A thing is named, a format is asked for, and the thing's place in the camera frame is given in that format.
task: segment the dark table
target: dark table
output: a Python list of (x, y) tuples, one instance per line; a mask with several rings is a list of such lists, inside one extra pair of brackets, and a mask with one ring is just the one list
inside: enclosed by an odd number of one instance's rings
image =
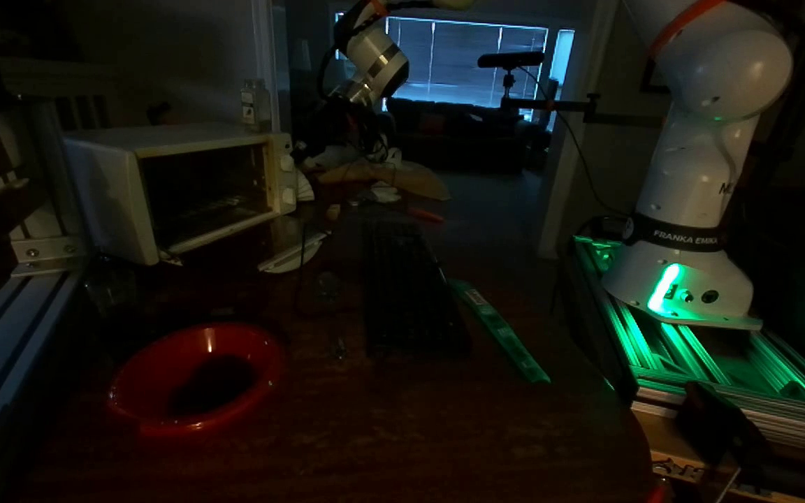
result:
[[(247, 239), (149, 274), (145, 309), (231, 305), (271, 327), (289, 374), (259, 410), (196, 439), (145, 439), (108, 414), (115, 353), (92, 357), (11, 501), (647, 501), (648, 446), (630, 407), (549, 305), (549, 269), (484, 244), (487, 221), (426, 225), (551, 374), (526, 383), (466, 315), (470, 357), (364, 353), (356, 216), (299, 274), (259, 277)], [(333, 302), (312, 284), (333, 274)]]

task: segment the microwave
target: microwave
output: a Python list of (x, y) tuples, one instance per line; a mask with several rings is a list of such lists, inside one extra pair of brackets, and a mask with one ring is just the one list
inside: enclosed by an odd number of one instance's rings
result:
[(157, 266), (293, 212), (289, 143), (236, 126), (143, 126), (65, 135), (65, 153), (89, 245)]

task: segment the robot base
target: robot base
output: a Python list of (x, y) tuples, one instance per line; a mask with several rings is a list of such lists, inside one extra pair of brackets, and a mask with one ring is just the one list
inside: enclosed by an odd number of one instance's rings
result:
[(637, 239), (620, 245), (603, 288), (667, 325), (760, 329), (753, 283), (725, 251), (681, 251)]

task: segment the green light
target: green light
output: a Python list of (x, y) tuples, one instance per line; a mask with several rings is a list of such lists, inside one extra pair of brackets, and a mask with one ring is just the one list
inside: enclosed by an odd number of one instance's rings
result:
[(665, 270), (662, 270), (662, 279), (658, 283), (652, 298), (648, 298), (648, 309), (662, 314), (662, 298), (665, 294), (674, 288), (674, 283), (681, 277), (681, 266), (679, 262), (670, 262)]

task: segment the red bowl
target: red bowl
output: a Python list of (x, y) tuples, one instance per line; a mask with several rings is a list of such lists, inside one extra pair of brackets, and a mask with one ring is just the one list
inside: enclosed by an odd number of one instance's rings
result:
[(177, 329), (129, 357), (108, 407), (149, 436), (216, 431), (255, 410), (276, 386), (280, 344), (252, 325), (220, 322)]

